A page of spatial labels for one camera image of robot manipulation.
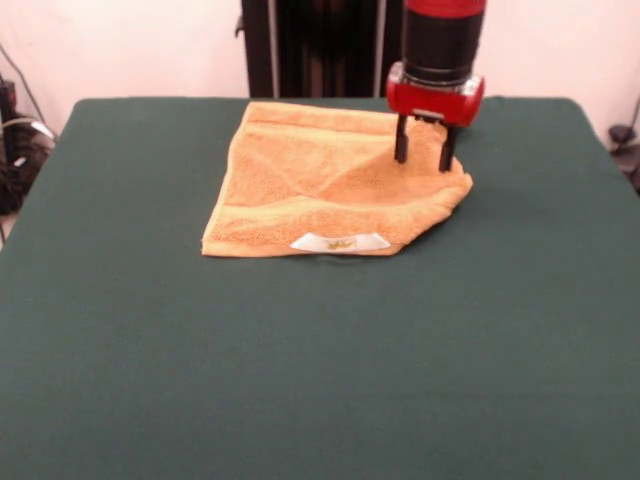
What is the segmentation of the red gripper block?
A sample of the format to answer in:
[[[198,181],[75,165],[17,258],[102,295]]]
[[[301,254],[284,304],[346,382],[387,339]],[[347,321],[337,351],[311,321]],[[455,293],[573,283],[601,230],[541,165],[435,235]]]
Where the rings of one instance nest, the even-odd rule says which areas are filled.
[[[386,81],[389,108],[398,115],[394,159],[404,164],[408,157],[408,116],[423,117],[446,125],[446,139],[442,144],[439,171],[451,170],[457,127],[470,126],[475,119],[485,93],[485,79],[472,75],[460,85],[430,86],[412,80],[403,62],[395,62]]]

